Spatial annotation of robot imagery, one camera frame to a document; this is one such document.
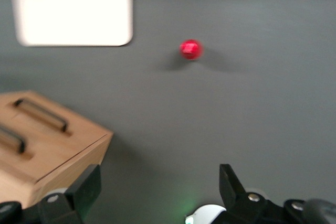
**green light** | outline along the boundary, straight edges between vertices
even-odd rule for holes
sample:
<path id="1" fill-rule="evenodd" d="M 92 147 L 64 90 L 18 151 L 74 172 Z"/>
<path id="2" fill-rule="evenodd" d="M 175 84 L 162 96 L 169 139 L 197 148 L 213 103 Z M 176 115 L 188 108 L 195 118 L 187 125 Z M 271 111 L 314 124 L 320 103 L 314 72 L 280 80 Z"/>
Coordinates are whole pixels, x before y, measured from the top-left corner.
<path id="1" fill-rule="evenodd" d="M 194 218 L 193 217 L 188 217 L 185 219 L 185 224 L 194 224 Z"/>

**wooden box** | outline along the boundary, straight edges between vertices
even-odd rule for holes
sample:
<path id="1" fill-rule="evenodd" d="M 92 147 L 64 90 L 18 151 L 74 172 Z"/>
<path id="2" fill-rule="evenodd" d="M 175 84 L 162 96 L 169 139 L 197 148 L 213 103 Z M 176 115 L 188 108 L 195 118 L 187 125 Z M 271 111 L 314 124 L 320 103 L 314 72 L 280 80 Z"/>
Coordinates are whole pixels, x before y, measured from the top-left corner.
<path id="1" fill-rule="evenodd" d="M 113 132 L 32 92 L 0 94 L 0 202 L 27 208 L 101 164 Z"/>

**white panel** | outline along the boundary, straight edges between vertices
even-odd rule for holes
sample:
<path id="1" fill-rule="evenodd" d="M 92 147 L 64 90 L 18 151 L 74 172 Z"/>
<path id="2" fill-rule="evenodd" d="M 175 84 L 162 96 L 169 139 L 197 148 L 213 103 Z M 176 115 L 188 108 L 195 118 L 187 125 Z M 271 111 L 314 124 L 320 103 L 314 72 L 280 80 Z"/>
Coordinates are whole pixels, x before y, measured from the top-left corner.
<path id="1" fill-rule="evenodd" d="M 12 0 L 24 46 L 121 46 L 132 38 L 132 0 Z"/>

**gray surface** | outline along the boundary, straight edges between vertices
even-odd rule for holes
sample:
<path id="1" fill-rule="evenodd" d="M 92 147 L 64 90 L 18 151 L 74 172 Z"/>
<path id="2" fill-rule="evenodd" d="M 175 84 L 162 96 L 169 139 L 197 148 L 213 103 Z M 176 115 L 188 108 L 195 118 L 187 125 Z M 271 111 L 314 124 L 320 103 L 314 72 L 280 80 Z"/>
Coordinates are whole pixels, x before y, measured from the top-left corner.
<path id="1" fill-rule="evenodd" d="M 119 48 L 21 47 L 0 6 L 0 91 L 115 131 L 86 223 L 183 223 L 221 203 L 220 163 L 277 204 L 336 202 L 336 0 L 134 0 Z M 198 62 L 177 54 L 188 38 Z"/>

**drawer handle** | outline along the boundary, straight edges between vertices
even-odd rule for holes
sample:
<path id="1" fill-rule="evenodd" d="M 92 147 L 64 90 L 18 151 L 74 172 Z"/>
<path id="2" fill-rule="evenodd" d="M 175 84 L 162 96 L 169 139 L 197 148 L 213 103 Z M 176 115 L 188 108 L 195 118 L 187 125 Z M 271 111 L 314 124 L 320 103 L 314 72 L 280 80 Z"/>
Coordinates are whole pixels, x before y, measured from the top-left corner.
<path id="1" fill-rule="evenodd" d="M 25 139 L 18 135 L 17 133 L 3 127 L 0 125 L 0 139 L 7 145 L 13 145 L 13 143 L 18 143 L 17 152 L 23 153 L 26 148 L 26 141 Z"/>
<path id="2" fill-rule="evenodd" d="M 55 125 L 56 127 L 59 127 L 62 132 L 66 132 L 68 128 L 68 122 L 65 119 L 27 99 L 18 99 L 16 102 L 14 102 L 14 106 L 20 107 L 35 117 L 45 120 L 48 123 Z"/>

